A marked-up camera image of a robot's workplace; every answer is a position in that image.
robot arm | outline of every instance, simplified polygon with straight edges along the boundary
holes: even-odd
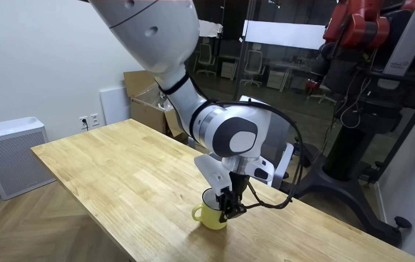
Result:
[[[245,177],[264,182],[274,175],[261,157],[271,112],[248,106],[223,108],[198,94],[184,61],[196,47],[199,22],[191,0],[90,0],[131,55],[154,76],[179,116],[183,130],[222,157],[195,163],[215,190],[226,218],[246,212],[238,203]]]

baseboard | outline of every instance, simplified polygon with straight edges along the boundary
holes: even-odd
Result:
[[[379,217],[381,218],[383,222],[387,223],[386,210],[384,209],[384,201],[382,200],[382,194],[379,188],[379,182],[376,182],[374,184],[374,187],[376,189],[376,200],[378,202]]]

cardboard box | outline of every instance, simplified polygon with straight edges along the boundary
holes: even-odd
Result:
[[[161,98],[158,84],[148,72],[125,72],[124,80],[131,98],[131,118],[180,142],[186,140],[187,136],[178,125],[176,111],[163,108],[166,98]]]

herringbone floor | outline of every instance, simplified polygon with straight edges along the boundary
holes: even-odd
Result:
[[[0,200],[0,262],[128,261],[74,199],[54,182]]]

mug handle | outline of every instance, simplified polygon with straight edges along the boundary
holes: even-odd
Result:
[[[202,217],[201,216],[195,216],[194,214],[196,214],[196,211],[198,211],[198,209],[201,209],[203,207],[203,204],[199,204],[196,207],[193,207],[193,210],[191,211],[191,217],[193,217],[193,219],[195,221],[201,222],[202,221]]]

